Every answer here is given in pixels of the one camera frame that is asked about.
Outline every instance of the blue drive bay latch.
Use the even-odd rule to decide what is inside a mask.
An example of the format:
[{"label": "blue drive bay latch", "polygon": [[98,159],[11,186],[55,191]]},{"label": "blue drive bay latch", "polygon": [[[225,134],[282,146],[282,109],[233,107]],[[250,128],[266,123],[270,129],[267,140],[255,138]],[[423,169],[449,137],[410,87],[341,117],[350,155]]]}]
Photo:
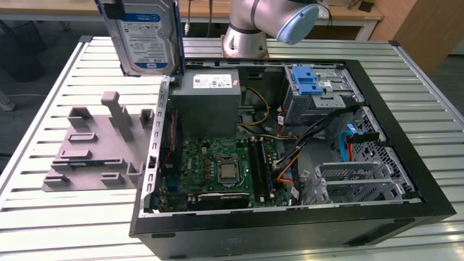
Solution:
[{"label": "blue drive bay latch", "polygon": [[323,90],[317,85],[317,75],[306,66],[295,66],[291,68],[293,79],[299,95],[321,95]]}]

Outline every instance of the hard drive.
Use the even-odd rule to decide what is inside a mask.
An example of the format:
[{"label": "hard drive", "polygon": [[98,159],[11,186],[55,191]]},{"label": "hard drive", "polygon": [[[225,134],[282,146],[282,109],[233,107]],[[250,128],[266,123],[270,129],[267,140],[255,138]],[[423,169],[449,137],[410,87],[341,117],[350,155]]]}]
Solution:
[{"label": "hard drive", "polygon": [[183,74],[177,0],[95,0],[123,75]]}]

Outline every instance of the ram slot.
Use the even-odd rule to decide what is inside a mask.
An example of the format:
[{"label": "ram slot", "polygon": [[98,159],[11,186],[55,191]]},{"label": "ram slot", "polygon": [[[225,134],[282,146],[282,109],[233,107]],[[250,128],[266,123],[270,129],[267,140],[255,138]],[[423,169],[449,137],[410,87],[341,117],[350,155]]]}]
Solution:
[{"label": "ram slot", "polygon": [[259,143],[259,150],[261,150],[261,154],[262,154],[262,173],[263,173],[263,182],[266,184],[267,187],[267,195],[270,198],[274,197],[274,186],[271,185],[271,175],[270,175],[270,164],[269,164],[269,159],[267,159],[267,152],[266,152],[266,148],[263,146],[263,141],[258,141]]},{"label": "ram slot", "polygon": [[263,163],[266,161],[265,154],[261,149],[262,142],[250,140],[247,142],[249,165],[253,178],[254,200],[263,202],[269,198],[266,172]]}]

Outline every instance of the aluminum table surface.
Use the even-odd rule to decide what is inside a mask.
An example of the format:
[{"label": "aluminum table surface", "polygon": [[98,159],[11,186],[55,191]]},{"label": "aluminum table surface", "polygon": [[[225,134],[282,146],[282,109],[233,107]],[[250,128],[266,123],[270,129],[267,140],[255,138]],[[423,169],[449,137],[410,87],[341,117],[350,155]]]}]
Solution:
[{"label": "aluminum table surface", "polygon": [[[353,41],[303,41],[287,47],[269,40],[267,46],[273,58],[359,60],[457,215],[375,246],[207,260],[464,260],[464,121],[402,49],[385,42]],[[219,40],[185,39],[185,52],[187,57],[219,57]],[[1,259],[155,260],[127,237],[133,189],[42,192],[39,187],[71,106],[109,114],[98,105],[99,94],[117,91],[129,113],[154,108],[159,79],[122,77],[109,38],[78,43],[0,176]]]}]

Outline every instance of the cpu socket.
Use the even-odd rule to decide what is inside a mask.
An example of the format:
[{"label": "cpu socket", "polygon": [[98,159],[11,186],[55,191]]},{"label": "cpu socket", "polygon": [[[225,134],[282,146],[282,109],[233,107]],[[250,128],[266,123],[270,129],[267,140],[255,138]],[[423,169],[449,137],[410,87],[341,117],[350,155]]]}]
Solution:
[{"label": "cpu socket", "polygon": [[221,157],[217,160],[217,182],[225,187],[231,187],[239,181],[238,159]]}]

